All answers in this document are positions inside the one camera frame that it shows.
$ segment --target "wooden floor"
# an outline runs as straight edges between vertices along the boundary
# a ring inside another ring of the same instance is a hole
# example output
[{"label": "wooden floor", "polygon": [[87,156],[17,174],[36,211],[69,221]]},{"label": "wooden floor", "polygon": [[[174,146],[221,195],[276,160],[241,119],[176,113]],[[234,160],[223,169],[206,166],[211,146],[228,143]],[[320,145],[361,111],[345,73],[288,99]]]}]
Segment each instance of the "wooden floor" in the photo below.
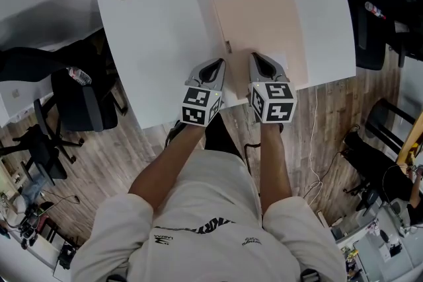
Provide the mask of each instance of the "wooden floor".
[{"label": "wooden floor", "polygon": [[[382,97],[397,103],[400,70],[397,55],[387,52],[382,71],[357,69],[357,76],[335,81],[298,92],[298,105],[291,124],[286,124],[282,135],[286,150],[286,162],[295,195],[303,196],[317,178],[310,170],[310,138],[313,128],[313,114],[317,115],[311,149],[311,164],[320,177],[336,152],[342,150],[342,138],[350,127],[361,124],[371,107]],[[243,154],[245,143],[259,142],[259,126],[253,123],[253,114],[247,105],[222,110],[225,124]],[[49,116],[54,127],[56,114]],[[0,131],[4,146],[14,145],[13,137],[22,135],[26,128],[36,123],[35,116],[29,116],[19,123],[12,123]],[[69,237],[78,236],[78,243],[86,240],[93,225],[95,211],[104,199],[117,193],[127,192],[139,171],[145,168],[162,150],[165,137],[171,125],[159,125],[140,129],[130,110],[125,117],[119,116],[118,127],[101,133],[66,133],[63,138],[77,142],[80,137],[85,144],[80,149],[68,149],[77,157],[70,165],[61,155],[61,161],[68,173],[67,180],[58,180],[55,187],[46,190],[63,197],[77,195],[81,204],[61,202],[48,215]],[[372,139],[370,144],[382,149],[382,144]],[[252,175],[259,181],[259,149],[249,149]],[[5,157],[13,170],[20,171],[19,162],[27,161],[29,154],[19,152]],[[323,188],[312,204],[315,211],[321,210],[329,224],[355,209],[357,198],[342,192],[358,182],[355,170],[337,155],[334,164],[323,180]],[[308,196],[310,202],[319,189]],[[46,194],[46,199],[58,202],[60,198]]]}]

